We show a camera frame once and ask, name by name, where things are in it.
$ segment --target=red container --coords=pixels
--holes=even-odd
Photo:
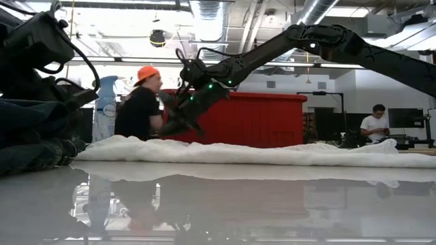
[[[303,95],[230,93],[198,120],[205,134],[195,131],[165,137],[201,144],[226,143],[257,148],[302,144]]]

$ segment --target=black t-shirt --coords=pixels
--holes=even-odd
[[[156,94],[144,87],[135,88],[116,112],[115,134],[148,140],[150,116],[160,115]]]

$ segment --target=man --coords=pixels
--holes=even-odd
[[[115,134],[125,137],[135,136],[148,140],[151,131],[158,131],[163,124],[156,94],[162,86],[157,69],[144,66],[138,71],[136,88],[127,96],[115,120]]]
[[[360,126],[360,134],[369,137],[373,143],[390,134],[388,120],[383,117],[385,111],[383,105],[374,105],[373,114],[363,119]]]

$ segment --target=black robotic arm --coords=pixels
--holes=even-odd
[[[198,58],[182,59],[185,67],[181,78],[189,85],[175,96],[159,94],[170,109],[161,135],[174,135],[190,128],[201,132],[196,123],[201,114],[221,98],[228,97],[229,90],[253,70],[293,48],[320,55],[326,61],[361,65],[436,97],[435,65],[370,45],[339,25],[292,25],[252,51],[232,55],[210,67]],[[188,93],[191,87],[196,90],[194,94]]]

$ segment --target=man in white t-shirt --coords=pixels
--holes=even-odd
[[[383,117],[386,108],[383,105],[374,105],[373,114],[363,119],[360,134],[368,137],[373,143],[390,134],[388,120]]]

